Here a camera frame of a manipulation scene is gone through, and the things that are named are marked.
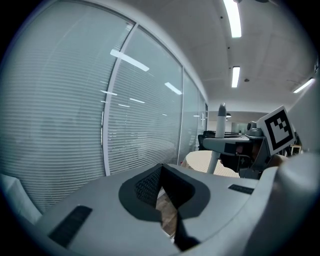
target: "wooden floor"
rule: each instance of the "wooden floor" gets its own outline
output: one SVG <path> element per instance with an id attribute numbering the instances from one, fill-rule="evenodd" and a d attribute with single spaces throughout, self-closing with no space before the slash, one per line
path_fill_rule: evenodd
<path id="1" fill-rule="evenodd" d="M 177 210 L 166 193 L 158 198 L 155 208 L 161 212 L 162 229 L 172 237 L 177 227 Z"/>

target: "ceiling light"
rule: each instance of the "ceiling light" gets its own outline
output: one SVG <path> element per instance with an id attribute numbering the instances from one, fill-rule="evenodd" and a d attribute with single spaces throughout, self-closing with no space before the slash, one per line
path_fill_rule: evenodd
<path id="1" fill-rule="evenodd" d="M 241 37 L 241 23 L 238 4 L 234 0 L 223 0 L 226 12 L 228 14 L 231 36 L 233 38 Z"/>
<path id="2" fill-rule="evenodd" d="M 239 75 L 240 75 L 240 67 L 234 66 L 232 71 L 232 88 L 236 88 L 238 86 L 239 81 Z"/>
<path id="3" fill-rule="evenodd" d="M 301 90 L 303 90 L 304 88 L 306 88 L 307 86 L 311 85 L 313 82 L 315 81 L 314 78 L 311 78 L 308 82 L 306 82 L 304 85 L 302 85 L 300 88 L 296 89 L 293 93 L 298 93 Z"/>
<path id="4" fill-rule="evenodd" d="M 122 107 L 127 107 L 127 108 L 130 108 L 130 106 L 127 106 L 127 105 L 122 105 L 122 104 L 118 104 L 119 106 L 122 106 Z"/>
<path id="5" fill-rule="evenodd" d="M 113 92 L 110 92 L 110 91 L 105 91 L 105 90 L 100 90 L 100 92 L 103 92 L 104 94 L 111 94 L 111 95 L 114 95 L 114 96 L 118 95 L 116 93 L 113 93 Z"/>
<path id="6" fill-rule="evenodd" d="M 166 82 L 165 86 L 168 87 L 169 89 L 171 89 L 173 92 L 175 92 L 178 95 L 181 95 L 182 92 L 180 90 L 178 90 L 176 87 L 174 87 L 171 83 Z"/>
<path id="7" fill-rule="evenodd" d="M 130 63 L 131 65 L 134 65 L 135 67 L 143 70 L 143 71 L 148 71 L 150 68 L 148 68 L 146 65 L 143 65 L 141 62 L 135 60 L 134 58 L 129 57 L 128 55 L 125 55 L 122 52 L 119 52 L 117 50 L 111 50 L 110 54 L 112 56 L 115 56 L 117 58 L 120 58 L 121 60 Z"/>
<path id="8" fill-rule="evenodd" d="M 145 103 L 144 101 L 137 100 L 137 99 L 135 99 L 135 98 L 130 98 L 130 100 L 135 101 L 135 102 Z"/>

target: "floor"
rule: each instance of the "floor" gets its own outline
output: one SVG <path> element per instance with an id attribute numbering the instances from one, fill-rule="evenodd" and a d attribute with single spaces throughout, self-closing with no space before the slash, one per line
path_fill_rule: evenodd
<path id="1" fill-rule="evenodd" d="M 177 227 L 177 210 L 166 193 L 158 198 L 155 208 L 161 212 L 162 229 L 170 237 L 174 236 Z"/>

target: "fluorescent light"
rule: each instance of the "fluorescent light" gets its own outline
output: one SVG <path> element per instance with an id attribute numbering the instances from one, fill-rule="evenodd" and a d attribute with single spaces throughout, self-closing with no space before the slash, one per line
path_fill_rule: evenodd
<path id="1" fill-rule="evenodd" d="M 100 90 L 100 92 L 103 92 L 104 94 L 111 94 L 111 95 L 114 95 L 114 96 L 118 95 L 116 93 L 113 93 L 113 92 L 110 92 L 110 91 L 105 91 L 105 90 Z"/>
<path id="2" fill-rule="evenodd" d="M 301 90 L 303 90 L 304 88 L 306 88 L 307 86 L 311 85 L 313 82 L 315 81 L 314 78 L 311 78 L 308 82 L 306 82 L 304 85 L 302 85 L 300 88 L 296 89 L 293 93 L 298 93 Z"/>
<path id="3" fill-rule="evenodd" d="M 118 104 L 118 105 L 122 107 L 130 108 L 130 106 L 127 106 L 127 105 L 122 105 L 122 104 Z"/>
<path id="4" fill-rule="evenodd" d="M 130 98 L 130 100 L 135 101 L 135 102 L 145 103 L 144 101 L 137 100 L 137 99 L 135 99 L 135 98 Z"/>
<path id="5" fill-rule="evenodd" d="M 129 57 L 128 55 L 125 55 L 122 52 L 119 52 L 117 50 L 111 50 L 110 54 L 112 56 L 115 56 L 117 58 L 120 58 L 121 60 L 130 63 L 131 65 L 134 65 L 135 67 L 143 70 L 143 71 L 148 71 L 150 68 L 148 68 L 146 65 L 143 65 L 141 62 L 135 60 L 134 58 Z"/>
<path id="6" fill-rule="evenodd" d="M 182 92 L 180 90 L 178 90 L 176 87 L 174 87 L 171 83 L 166 82 L 165 86 L 168 87 L 169 89 L 171 89 L 173 92 L 175 92 L 178 95 L 181 95 Z"/>
<path id="7" fill-rule="evenodd" d="M 241 37 L 241 23 L 238 4 L 234 0 L 223 0 L 226 12 L 228 13 L 231 36 L 233 38 Z"/>
<path id="8" fill-rule="evenodd" d="M 232 71 L 232 88 L 236 88 L 238 86 L 239 81 L 239 75 L 240 75 L 240 67 L 234 66 Z"/>

